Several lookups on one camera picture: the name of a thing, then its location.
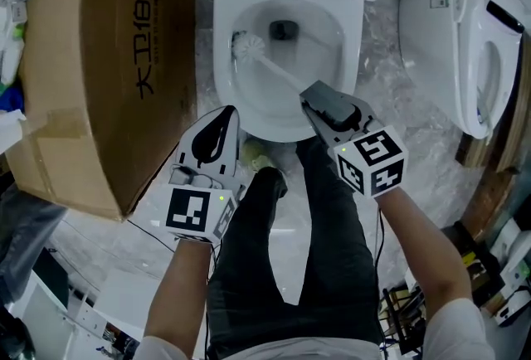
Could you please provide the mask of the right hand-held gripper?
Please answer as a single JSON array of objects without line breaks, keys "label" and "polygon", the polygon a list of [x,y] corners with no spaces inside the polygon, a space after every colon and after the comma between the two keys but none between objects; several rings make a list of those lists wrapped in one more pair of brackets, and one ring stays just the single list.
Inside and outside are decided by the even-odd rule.
[{"label": "right hand-held gripper", "polygon": [[330,145],[340,178],[355,192],[378,197],[402,184],[407,148],[368,103],[346,99],[321,80],[302,91],[300,100],[314,132]]}]

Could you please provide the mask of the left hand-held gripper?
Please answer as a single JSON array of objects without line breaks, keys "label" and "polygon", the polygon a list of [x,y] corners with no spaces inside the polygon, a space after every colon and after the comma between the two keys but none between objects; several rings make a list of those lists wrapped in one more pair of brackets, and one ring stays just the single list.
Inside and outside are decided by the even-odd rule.
[{"label": "left hand-held gripper", "polygon": [[245,189],[236,177],[239,129],[238,111],[228,105],[203,115],[181,137],[161,187],[161,226],[178,239],[222,240]]}]

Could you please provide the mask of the white toilet with raised lid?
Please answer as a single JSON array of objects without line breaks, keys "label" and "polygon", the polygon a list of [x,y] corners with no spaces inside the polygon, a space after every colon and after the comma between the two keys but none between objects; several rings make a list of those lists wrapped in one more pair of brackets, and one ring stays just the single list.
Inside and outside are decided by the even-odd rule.
[{"label": "white toilet with raised lid", "polygon": [[321,80],[352,94],[358,76],[363,12],[376,0],[213,0],[213,76],[223,105],[257,138],[291,143],[313,136],[299,96],[280,76],[238,58],[234,36],[261,39],[264,53],[305,83]]}]

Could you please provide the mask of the white toilet brush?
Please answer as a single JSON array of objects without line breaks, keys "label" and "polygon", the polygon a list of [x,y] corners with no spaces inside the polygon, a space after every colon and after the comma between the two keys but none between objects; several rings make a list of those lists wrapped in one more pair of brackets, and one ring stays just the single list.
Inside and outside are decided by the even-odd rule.
[{"label": "white toilet brush", "polygon": [[272,73],[281,77],[298,94],[309,88],[309,84],[278,66],[266,56],[266,44],[262,38],[247,31],[232,34],[231,53],[237,61],[245,64],[260,62]]}]

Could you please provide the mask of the person's right forearm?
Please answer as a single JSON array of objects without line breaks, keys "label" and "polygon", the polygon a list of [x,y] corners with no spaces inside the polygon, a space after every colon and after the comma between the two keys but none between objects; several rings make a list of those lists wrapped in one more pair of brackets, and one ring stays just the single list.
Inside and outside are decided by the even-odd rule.
[{"label": "person's right forearm", "polygon": [[399,187],[376,198],[433,317],[456,299],[472,299],[470,277],[451,241]]}]

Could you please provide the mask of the person's left forearm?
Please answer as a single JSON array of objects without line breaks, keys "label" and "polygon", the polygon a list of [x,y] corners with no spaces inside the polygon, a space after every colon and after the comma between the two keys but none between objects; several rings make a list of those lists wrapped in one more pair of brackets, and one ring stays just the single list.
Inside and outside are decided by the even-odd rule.
[{"label": "person's left forearm", "polygon": [[149,308],[146,336],[193,355],[205,313],[212,246],[181,240]]}]

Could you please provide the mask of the white smart toilet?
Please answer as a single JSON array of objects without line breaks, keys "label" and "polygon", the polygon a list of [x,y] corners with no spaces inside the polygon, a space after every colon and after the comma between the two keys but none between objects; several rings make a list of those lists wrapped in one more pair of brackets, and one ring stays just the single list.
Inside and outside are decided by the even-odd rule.
[{"label": "white smart toilet", "polygon": [[400,0],[398,30],[412,82],[464,133],[488,138],[514,86],[522,0]]}]

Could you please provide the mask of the white toilet paper roll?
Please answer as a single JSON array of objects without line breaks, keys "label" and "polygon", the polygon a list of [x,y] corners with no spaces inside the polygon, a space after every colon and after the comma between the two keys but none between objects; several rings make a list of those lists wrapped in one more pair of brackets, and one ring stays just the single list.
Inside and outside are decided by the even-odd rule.
[{"label": "white toilet paper roll", "polygon": [[22,139],[22,122],[27,118],[21,110],[0,111],[0,154]]}]

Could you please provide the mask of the person's left shoe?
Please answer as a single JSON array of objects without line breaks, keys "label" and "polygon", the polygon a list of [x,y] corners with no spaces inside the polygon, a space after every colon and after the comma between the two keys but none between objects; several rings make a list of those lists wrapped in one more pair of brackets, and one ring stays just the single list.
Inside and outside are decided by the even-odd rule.
[{"label": "person's left shoe", "polygon": [[264,168],[276,168],[265,146],[256,139],[247,139],[242,145],[241,162],[255,173]]}]

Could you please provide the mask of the white flat box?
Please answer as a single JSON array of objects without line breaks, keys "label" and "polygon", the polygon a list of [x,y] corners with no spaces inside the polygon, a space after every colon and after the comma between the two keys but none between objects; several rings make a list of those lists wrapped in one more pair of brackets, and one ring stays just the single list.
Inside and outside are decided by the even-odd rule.
[{"label": "white flat box", "polygon": [[149,308],[160,280],[112,269],[100,290],[94,311],[130,337],[141,341]]}]

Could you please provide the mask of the person's dark trousers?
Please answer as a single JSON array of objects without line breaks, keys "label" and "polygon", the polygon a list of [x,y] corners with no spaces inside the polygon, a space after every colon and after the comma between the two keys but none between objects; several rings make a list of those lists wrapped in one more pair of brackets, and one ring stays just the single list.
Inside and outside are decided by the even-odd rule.
[{"label": "person's dark trousers", "polygon": [[224,235],[207,289],[210,351],[218,360],[381,360],[373,257],[350,188],[317,138],[297,144],[312,221],[297,304],[277,288],[269,236],[282,173],[252,179]]}]

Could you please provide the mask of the white plastic rack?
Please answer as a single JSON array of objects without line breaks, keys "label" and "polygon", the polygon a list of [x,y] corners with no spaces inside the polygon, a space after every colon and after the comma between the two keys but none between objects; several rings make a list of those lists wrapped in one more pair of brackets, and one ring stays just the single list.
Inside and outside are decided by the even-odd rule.
[{"label": "white plastic rack", "polygon": [[26,325],[36,360],[110,360],[112,345],[104,340],[107,321],[70,295],[67,304],[33,274],[22,297],[7,306]]}]

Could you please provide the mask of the large cardboard box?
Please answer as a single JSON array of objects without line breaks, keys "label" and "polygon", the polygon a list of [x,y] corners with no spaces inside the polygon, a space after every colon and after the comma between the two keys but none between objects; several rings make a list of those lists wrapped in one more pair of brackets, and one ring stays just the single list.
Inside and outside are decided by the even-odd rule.
[{"label": "large cardboard box", "polygon": [[196,117],[195,0],[29,0],[17,186],[120,221]]}]

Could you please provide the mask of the blue cloth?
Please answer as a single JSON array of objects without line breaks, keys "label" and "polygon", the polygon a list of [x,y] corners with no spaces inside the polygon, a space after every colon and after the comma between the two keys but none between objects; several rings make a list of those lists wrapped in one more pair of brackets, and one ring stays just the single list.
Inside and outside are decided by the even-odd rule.
[{"label": "blue cloth", "polygon": [[21,88],[10,86],[0,95],[0,111],[9,113],[16,110],[24,112],[24,96]]}]

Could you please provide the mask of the pile of white cleaning bottles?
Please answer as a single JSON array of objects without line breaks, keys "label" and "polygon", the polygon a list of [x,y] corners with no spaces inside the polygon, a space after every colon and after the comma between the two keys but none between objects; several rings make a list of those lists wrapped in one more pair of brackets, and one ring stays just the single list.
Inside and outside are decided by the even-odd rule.
[{"label": "pile of white cleaning bottles", "polygon": [[0,83],[10,86],[16,78],[25,46],[27,24],[25,2],[8,2],[0,7]]}]

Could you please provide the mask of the white electronic device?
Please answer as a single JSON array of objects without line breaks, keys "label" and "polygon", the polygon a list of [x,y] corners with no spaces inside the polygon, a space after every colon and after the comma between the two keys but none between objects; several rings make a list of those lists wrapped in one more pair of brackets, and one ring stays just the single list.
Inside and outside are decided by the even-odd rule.
[{"label": "white electronic device", "polygon": [[499,262],[504,286],[500,290],[504,303],[494,319],[500,327],[509,326],[531,304],[531,267],[526,256],[531,252],[531,230],[522,231],[513,218],[502,227],[490,252]]}]

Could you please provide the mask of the person's white shirt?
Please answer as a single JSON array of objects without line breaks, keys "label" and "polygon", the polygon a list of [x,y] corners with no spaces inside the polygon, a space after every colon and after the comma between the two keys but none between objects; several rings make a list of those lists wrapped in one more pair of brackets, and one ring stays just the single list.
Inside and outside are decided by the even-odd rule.
[{"label": "person's white shirt", "polygon": [[[426,327],[423,360],[495,360],[480,310],[469,299],[439,309]],[[189,360],[171,343],[145,337],[133,360]],[[346,338],[291,338],[264,343],[220,360],[382,360],[378,345]]]}]

